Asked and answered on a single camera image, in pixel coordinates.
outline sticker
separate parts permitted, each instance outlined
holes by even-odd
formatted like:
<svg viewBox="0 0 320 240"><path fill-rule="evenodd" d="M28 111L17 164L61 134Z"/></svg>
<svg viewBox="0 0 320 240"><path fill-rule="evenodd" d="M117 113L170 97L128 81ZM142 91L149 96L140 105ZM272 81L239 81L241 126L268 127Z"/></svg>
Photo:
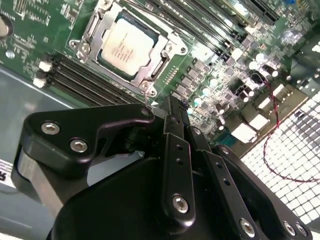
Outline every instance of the sticker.
<svg viewBox="0 0 320 240"><path fill-rule="evenodd" d="M7 185L12 188L16 188L11 180L13 164L0 159L0 184Z"/></svg>
<svg viewBox="0 0 320 240"><path fill-rule="evenodd" d="M1 240L22 240L21 238L16 238L14 236L10 236L10 235L7 235L7 234L3 234L0 232L0 239Z"/></svg>

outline motherboard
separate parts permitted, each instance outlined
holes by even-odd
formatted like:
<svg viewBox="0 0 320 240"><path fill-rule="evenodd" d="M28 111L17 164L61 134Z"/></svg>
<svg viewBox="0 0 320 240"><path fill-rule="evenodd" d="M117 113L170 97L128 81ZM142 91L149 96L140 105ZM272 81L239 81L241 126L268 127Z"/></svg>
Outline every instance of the motherboard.
<svg viewBox="0 0 320 240"><path fill-rule="evenodd" d="M320 68L304 55L320 53L319 6L0 0L0 64L79 107L157 108L172 95L210 143L242 149L276 124L271 89L281 119L319 91Z"/></svg>

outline white label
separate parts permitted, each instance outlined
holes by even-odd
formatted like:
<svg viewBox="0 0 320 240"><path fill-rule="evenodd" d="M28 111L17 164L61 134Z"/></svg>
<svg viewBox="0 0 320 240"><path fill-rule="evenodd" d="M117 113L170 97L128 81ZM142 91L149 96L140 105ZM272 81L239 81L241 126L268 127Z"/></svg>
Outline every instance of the white label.
<svg viewBox="0 0 320 240"><path fill-rule="evenodd" d="M1 240L22 240L21 238L16 238L14 236L9 236L7 234L0 233Z"/></svg>
<svg viewBox="0 0 320 240"><path fill-rule="evenodd" d="M16 188L11 180L13 164L0 159L0 184L7 185L12 188Z"/></svg>

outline metal mesh grille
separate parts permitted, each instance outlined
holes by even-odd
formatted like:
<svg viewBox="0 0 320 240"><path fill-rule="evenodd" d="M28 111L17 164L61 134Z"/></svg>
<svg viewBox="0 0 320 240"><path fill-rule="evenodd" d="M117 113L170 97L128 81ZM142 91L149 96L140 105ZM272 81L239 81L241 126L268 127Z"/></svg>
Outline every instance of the metal mesh grille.
<svg viewBox="0 0 320 240"><path fill-rule="evenodd" d="M320 184L296 183L271 173L263 162L264 143L260 142L242 161L305 224L320 217ZM282 176L320 179L320 93L281 123L266 152L270 167Z"/></svg>

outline cpu socket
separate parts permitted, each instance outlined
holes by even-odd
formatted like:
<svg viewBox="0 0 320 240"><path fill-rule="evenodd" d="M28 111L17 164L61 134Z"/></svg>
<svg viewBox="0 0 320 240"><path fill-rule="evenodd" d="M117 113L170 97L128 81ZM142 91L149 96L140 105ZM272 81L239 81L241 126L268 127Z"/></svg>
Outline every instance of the cpu socket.
<svg viewBox="0 0 320 240"><path fill-rule="evenodd" d="M188 53L169 26L164 29L163 22L141 10L134 14L116 0L99 0L81 40L72 39L69 46L82 63L148 97L157 96L154 83L171 59Z"/></svg>

